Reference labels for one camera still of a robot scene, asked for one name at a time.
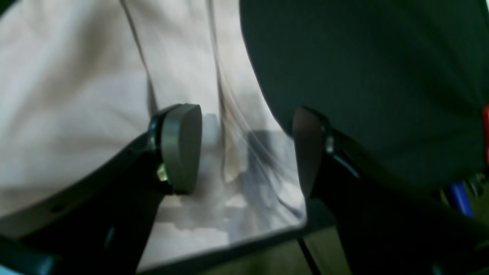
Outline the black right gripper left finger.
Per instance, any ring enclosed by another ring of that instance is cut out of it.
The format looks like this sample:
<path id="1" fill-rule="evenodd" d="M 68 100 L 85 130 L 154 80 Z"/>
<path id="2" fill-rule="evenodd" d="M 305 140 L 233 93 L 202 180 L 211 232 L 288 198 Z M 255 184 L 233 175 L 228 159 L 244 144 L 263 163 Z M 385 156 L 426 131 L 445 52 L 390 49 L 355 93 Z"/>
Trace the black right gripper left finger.
<path id="1" fill-rule="evenodd" d="M 135 274 L 163 198 L 194 191 L 201 142 L 199 105 L 156 113 L 92 174 L 2 217 L 1 274 Z"/>

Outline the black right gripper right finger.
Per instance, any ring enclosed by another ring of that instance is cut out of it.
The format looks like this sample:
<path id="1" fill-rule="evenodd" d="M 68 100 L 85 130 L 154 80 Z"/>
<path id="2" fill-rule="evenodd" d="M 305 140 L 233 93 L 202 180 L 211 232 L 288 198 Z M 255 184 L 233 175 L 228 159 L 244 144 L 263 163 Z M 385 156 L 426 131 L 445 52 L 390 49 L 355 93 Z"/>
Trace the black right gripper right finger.
<path id="1" fill-rule="evenodd" d="M 405 183 L 311 108 L 296 109 L 292 137 L 302 193 L 335 217 L 353 274 L 488 274 L 488 226 Z"/>

